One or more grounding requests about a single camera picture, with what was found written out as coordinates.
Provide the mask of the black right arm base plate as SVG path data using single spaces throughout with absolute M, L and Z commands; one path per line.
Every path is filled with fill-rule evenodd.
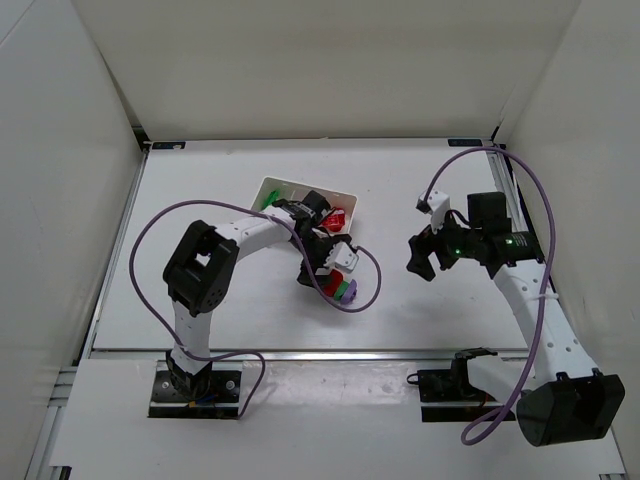
M 448 369 L 423 369 L 406 377 L 418 388 L 423 423 L 469 423 L 501 407 L 492 396 L 470 387 L 460 390 Z

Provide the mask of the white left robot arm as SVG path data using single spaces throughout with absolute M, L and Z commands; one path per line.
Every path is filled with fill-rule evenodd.
M 163 279 L 168 286 L 179 340 L 167 355 L 174 388 L 190 400 L 208 395 L 212 362 L 209 337 L 212 312 L 226 296 L 236 264 L 243 258 L 278 243 L 295 244 L 297 234 L 311 270 L 301 265 L 297 282 L 319 285 L 325 295 L 342 306 L 356 297 L 353 272 L 358 255 L 348 235 L 334 237 L 321 230 L 332 211 L 327 199 L 311 190 L 298 201 L 278 199 L 266 207 L 264 217 L 246 217 L 211 226 L 202 220 L 187 228 L 171 256 Z

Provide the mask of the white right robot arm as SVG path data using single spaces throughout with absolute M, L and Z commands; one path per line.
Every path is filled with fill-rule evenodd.
M 476 347 L 457 352 L 448 374 L 424 377 L 436 395 L 472 398 L 483 392 L 501 403 L 494 418 L 514 415 L 533 446 L 598 440 L 609 431 L 625 396 L 616 374 L 604 374 L 581 346 L 549 284 L 539 243 L 516 231 L 501 192 L 470 194 L 468 214 L 433 191 L 417 203 L 429 225 L 409 241 L 409 272 L 426 281 L 461 259 L 477 261 L 509 305 L 529 357 L 516 368 L 496 351 Z

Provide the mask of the red double half-round lego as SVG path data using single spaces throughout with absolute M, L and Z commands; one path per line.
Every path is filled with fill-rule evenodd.
M 344 275 L 338 270 L 331 270 L 328 275 L 327 283 L 323 287 L 325 295 L 333 298 L 344 282 Z

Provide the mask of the green lego plates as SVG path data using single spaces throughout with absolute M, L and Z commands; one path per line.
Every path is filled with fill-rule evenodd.
M 276 202 L 279 199 L 280 199 L 280 190 L 275 189 L 271 191 L 264 199 L 261 209 L 262 210 L 266 209 L 267 207 L 271 206 L 274 202 Z

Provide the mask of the red oval flower lego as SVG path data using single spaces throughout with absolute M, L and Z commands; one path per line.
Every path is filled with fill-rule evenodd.
M 346 226 L 346 212 L 342 208 L 335 208 L 322 221 L 321 226 L 329 232 L 340 233 Z

